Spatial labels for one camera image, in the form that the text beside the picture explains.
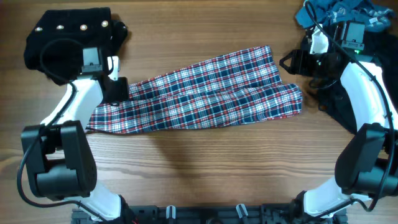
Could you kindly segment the black knit garment with buttons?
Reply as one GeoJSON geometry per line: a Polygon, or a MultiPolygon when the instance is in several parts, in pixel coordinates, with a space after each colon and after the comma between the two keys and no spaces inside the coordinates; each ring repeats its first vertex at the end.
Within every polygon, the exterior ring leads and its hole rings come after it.
{"type": "Polygon", "coordinates": [[[126,25],[113,19],[108,7],[47,10],[26,38],[24,62],[29,70],[64,85],[81,71],[84,48],[117,55],[127,34],[126,25]]]}

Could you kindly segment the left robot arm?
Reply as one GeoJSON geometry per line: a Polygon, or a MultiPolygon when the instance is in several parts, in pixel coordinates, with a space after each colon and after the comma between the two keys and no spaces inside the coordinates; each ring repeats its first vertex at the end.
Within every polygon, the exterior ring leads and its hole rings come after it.
{"type": "Polygon", "coordinates": [[[122,196],[97,181],[97,168],[85,128],[101,103],[118,105],[129,98],[119,59],[97,47],[84,48],[81,72],[68,79],[67,92],[40,124],[21,134],[24,151],[17,190],[38,208],[75,204],[93,223],[132,223],[134,213],[122,196]]]}

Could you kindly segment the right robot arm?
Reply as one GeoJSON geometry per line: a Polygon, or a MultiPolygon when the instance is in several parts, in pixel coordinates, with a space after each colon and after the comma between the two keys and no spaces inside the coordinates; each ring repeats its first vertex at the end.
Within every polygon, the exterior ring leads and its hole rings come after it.
{"type": "Polygon", "coordinates": [[[328,220],[359,204],[375,209],[397,195],[397,109],[386,81],[384,43],[361,22],[307,28],[297,50],[280,60],[293,75],[310,78],[319,109],[353,134],[333,177],[290,203],[290,218],[328,220]]]}

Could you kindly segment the blue patterned garment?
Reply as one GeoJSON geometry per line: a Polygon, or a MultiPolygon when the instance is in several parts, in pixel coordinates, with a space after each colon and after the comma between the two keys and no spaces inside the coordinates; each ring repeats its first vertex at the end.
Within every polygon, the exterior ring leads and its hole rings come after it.
{"type": "Polygon", "coordinates": [[[295,15],[297,23],[304,29],[314,26],[306,11],[306,2],[313,6],[314,18],[323,27],[355,21],[363,23],[366,32],[382,32],[391,26],[390,19],[396,16],[392,9],[376,5],[370,0],[309,0],[304,1],[303,8],[295,15]]]}

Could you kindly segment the red blue plaid garment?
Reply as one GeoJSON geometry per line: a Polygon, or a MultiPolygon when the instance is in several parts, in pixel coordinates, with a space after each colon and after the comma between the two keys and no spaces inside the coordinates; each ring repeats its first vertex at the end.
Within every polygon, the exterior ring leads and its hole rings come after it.
{"type": "Polygon", "coordinates": [[[129,99],[99,105],[87,130],[141,134],[284,119],[302,111],[303,94],[282,82],[268,45],[220,55],[133,83],[129,99]]]}

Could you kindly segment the black mesh garment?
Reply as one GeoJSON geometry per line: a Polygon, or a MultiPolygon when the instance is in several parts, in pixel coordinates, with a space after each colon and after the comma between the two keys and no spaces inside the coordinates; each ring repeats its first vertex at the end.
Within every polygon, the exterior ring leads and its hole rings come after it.
{"type": "MultiPolygon", "coordinates": [[[[358,60],[362,62],[375,63],[382,69],[382,78],[386,84],[387,93],[392,100],[392,107],[397,109],[397,37],[387,32],[366,32],[361,30],[357,34],[358,38],[354,42],[363,47],[364,51],[358,55],[358,60]]],[[[301,43],[301,50],[310,50],[310,38],[305,37],[301,43]]],[[[329,40],[327,53],[337,52],[342,55],[342,70],[338,78],[343,73],[349,58],[344,56],[329,40]]],[[[349,101],[349,96],[338,78],[319,78],[325,82],[320,86],[313,85],[318,90],[316,97],[319,101],[319,110],[326,112],[333,119],[347,129],[350,133],[356,133],[354,123],[353,108],[349,101]]]]}

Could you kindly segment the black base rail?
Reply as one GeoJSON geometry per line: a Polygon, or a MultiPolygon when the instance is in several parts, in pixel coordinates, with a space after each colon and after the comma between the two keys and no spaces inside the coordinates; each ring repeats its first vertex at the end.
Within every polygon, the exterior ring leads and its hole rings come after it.
{"type": "Polygon", "coordinates": [[[228,207],[168,207],[131,206],[127,217],[112,220],[111,223],[186,223],[186,224],[271,224],[271,223],[329,223],[348,224],[346,210],[340,210],[331,218],[315,218],[309,215],[291,214],[287,203],[228,207]]]}

